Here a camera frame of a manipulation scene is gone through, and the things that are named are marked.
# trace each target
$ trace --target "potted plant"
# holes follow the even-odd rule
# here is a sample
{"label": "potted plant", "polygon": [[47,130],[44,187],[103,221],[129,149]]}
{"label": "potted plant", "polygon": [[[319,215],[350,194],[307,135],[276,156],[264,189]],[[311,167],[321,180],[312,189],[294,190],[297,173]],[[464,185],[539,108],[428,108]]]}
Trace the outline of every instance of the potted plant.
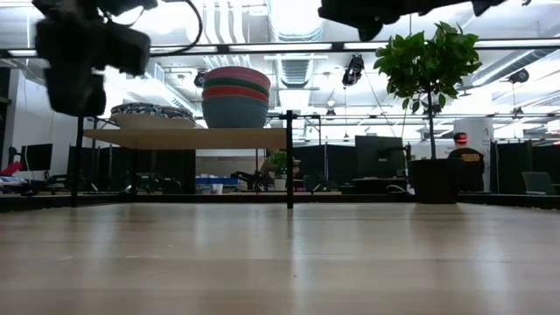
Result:
{"label": "potted plant", "polygon": [[428,115],[431,159],[409,162],[409,178],[418,201],[454,203],[462,161],[437,159],[434,105],[441,109],[448,98],[456,99],[463,77],[482,64],[474,49],[478,36],[464,34],[460,27],[444,22],[436,27],[432,39],[424,38],[424,32],[390,38],[385,47],[377,50],[374,69],[388,76],[387,92],[403,99],[402,109],[410,107],[415,113],[422,108]]}
{"label": "potted plant", "polygon": [[276,167],[274,187],[277,191],[286,190],[286,179],[288,178],[288,156],[286,152],[275,152],[270,162]]}

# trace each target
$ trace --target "blue bowl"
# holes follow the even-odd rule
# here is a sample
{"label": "blue bowl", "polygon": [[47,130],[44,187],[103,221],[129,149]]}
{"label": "blue bowl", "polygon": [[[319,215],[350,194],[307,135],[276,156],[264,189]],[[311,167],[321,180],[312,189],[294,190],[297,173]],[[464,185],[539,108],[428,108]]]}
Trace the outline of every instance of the blue bowl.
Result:
{"label": "blue bowl", "polygon": [[208,128],[262,128],[269,104],[247,96],[214,97],[202,101]]}

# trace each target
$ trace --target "office chair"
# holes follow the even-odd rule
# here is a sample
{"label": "office chair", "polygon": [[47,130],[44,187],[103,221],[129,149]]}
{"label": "office chair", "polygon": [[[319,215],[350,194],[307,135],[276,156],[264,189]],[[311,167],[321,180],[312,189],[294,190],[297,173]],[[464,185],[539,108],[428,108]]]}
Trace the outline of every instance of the office chair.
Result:
{"label": "office chair", "polygon": [[552,184],[552,179],[547,172],[544,171],[524,171],[522,173],[526,194],[549,195],[556,196],[557,191]]}

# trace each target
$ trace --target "green bowl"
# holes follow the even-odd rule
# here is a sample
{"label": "green bowl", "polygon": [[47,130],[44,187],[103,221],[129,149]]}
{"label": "green bowl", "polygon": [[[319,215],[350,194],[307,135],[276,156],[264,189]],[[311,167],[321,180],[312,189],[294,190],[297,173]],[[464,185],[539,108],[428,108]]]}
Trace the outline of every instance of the green bowl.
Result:
{"label": "green bowl", "polygon": [[237,87],[244,87],[244,88],[251,88],[255,91],[263,93],[267,97],[270,96],[269,91],[261,87],[258,84],[247,82],[241,79],[233,79],[233,78],[216,78],[204,81],[204,88],[214,88],[219,86],[237,86]]}

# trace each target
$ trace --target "blue object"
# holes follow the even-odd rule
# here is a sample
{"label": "blue object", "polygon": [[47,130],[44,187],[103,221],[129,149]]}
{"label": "blue object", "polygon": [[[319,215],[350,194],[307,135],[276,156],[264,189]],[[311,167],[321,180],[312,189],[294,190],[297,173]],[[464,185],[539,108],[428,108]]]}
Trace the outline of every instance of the blue object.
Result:
{"label": "blue object", "polygon": [[196,185],[239,185],[237,178],[196,178]]}
{"label": "blue object", "polygon": [[269,104],[247,96],[214,97],[202,102],[208,128],[262,128]]}

